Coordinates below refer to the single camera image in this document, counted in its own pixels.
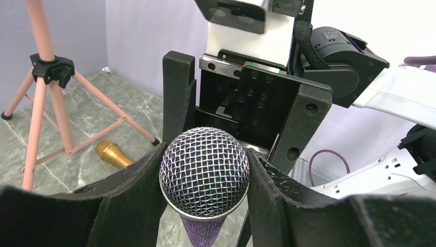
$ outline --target microphone stand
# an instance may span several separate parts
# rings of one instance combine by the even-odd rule
[[[33,101],[26,163],[25,167],[23,168],[23,189],[28,191],[33,190],[33,179],[36,165],[45,162],[63,152],[67,154],[74,154],[91,142],[100,138],[102,135],[111,131],[124,121],[145,136],[154,146],[158,145],[158,139],[153,137],[147,130],[143,129],[120,107],[115,105],[108,97],[106,97],[77,70],[75,70],[74,63],[71,60],[55,56],[42,0],[26,0],[25,2],[29,12],[38,53],[30,56],[33,67],[27,73],[23,83],[21,84],[17,94],[13,98],[7,110],[1,114],[2,119],[10,120],[12,119],[13,112],[24,96]],[[78,146],[74,146],[74,142],[72,140],[65,101],[62,95],[62,89],[66,87],[66,84],[71,77],[73,77],[79,84],[84,86],[95,97],[106,104],[108,108],[120,116],[118,121]],[[33,99],[27,95],[27,91],[34,81],[36,81],[37,86],[35,97]],[[54,114],[56,116],[58,125],[56,125],[55,122],[44,112],[44,101],[47,88],[50,91]],[[47,117],[52,125],[60,132],[64,147],[52,154],[38,159],[38,146],[41,137],[41,124],[43,115]]]

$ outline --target microphone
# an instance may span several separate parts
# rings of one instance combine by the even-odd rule
[[[132,158],[127,156],[116,143],[110,140],[102,140],[97,143],[95,152],[100,159],[112,164],[118,169],[123,169],[134,163]]]
[[[223,223],[247,194],[250,170],[238,140],[199,127],[168,145],[159,171],[167,203],[180,215],[194,247],[211,247]]]

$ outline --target black tripod clamp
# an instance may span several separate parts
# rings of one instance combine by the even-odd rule
[[[52,81],[59,81],[59,86],[65,89],[71,76],[76,73],[73,61],[68,58],[55,56],[53,61],[47,62],[41,60],[40,55],[36,53],[30,56],[30,60],[33,65],[34,80],[37,81],[38,77],[43,77],[46,85]]]

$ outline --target gold microphone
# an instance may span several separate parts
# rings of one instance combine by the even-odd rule
[[[134,161],[127,156],[127,154],[125,154],[116,143],[110,140],[102,140],[97,143],[95,152],[103,161],[106,161],[119,169],[123,169],[134,163]]]

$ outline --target white wall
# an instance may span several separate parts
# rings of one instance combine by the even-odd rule
[[[164,55],[174,50],[198,59],[206,51],[207,22],[194,0],[106,0],[106,9],[109,70],[159,98]]]
[[[168,51],[198,59],[206,50],[207,23],[194,0],[106,3],[110,70],[158,97],[162,97],[161,60]],[[435,40],[430,24],[436,21],[432,1],[405,3],[315,0],[313,25],[333,26],[361,37],[392,66],[405,56],[436,54],[434,48],[432,51],[422,45]],[[332,149],[348,160],[353,171],[386,154],[413,125],[374,110],[334,105],[302,157],[309,160],[320,149]],[[338,177],[345,174],[343,164],[331,154],[320,154],[314,168],[329,170]]]
[[[106,67],[105,1],[43,3],[56,55],[73,60],[84,75]],[[38,52],[24,1],[2,0],[0,33],[0,112],[3,112],[30,69],[29,56]],[[34,95],[34,86],[29,94]],[[29,100],[23,99],[18,109],[29,104]]]

